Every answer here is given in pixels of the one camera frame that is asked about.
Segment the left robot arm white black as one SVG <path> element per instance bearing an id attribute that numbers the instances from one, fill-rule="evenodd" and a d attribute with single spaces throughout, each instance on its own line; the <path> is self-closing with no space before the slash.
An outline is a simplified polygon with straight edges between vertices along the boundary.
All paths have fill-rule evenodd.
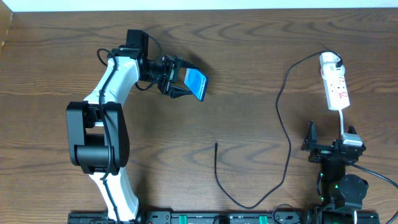
<path id="1" fill-rule="evenodd" d="M 147 47 L 121 45 L 110 50 L 106 71 L 96 88 L 66 108 L 70 159 L 98 186 L 108 213 L 103 222 L 142 223 L 139 199 L 132 191 L 126 165 L 130 142 L 123 106 L 138 81 L 157 85 L 171 98 L 205 98 L 209 78 L 179 56 L 147 58 Z"/>

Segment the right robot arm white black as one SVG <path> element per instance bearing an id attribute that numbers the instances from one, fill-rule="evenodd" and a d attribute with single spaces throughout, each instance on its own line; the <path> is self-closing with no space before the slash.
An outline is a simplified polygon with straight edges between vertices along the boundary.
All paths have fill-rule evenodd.
<path id="1" fill-rule="evenodd" d="M 330 145 L 318 144 L 317 139 L 311 121 L 301 150 L 310 153 L 309 162 L 320 164 L 317 192 L 321 204 L 312 206 L 302 223 L 356 223 L 356 212 L 362 209 L 369 184 L 357 175 L 347 174 L 346 167 L 358 162 L 366 146 L 353 126 Z"/>

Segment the Galaxy smartphone blue screen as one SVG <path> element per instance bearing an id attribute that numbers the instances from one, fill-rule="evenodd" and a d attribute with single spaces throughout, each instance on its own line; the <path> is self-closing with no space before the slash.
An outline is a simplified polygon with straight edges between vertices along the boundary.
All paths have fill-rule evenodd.
<path id="1" fill-rule="evenodd" d="M 184 84 L 199 101 L 205 99 L 208 80 L 202 71 L 194 68 L 186 69 Z"/>

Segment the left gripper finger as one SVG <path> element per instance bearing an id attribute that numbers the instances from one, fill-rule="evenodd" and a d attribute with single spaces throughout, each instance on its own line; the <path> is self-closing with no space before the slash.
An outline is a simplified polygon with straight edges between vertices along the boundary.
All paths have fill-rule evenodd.
<path id="1" fill-rule="evenodd" d="M 197 66 L 194 65 L 193 63 L 191 63 L 191 62 L 185 60 L 185 59 L 182 58 L 182 57 L 179 57 L 179 58 L 178 58 L 178 61 L 179 61 L 178 64 L 179 64 L 179 67 L 180 67 L 180 68 L 199 69 L 199 67 L 197 67 Z"/>
<path id="2" fill-rule="evenodd" d="M 188 89 L 184 89 L 179 86 L 170 85 L 170 97 L 172 99 L 191 94 L 192 92 Z"/>

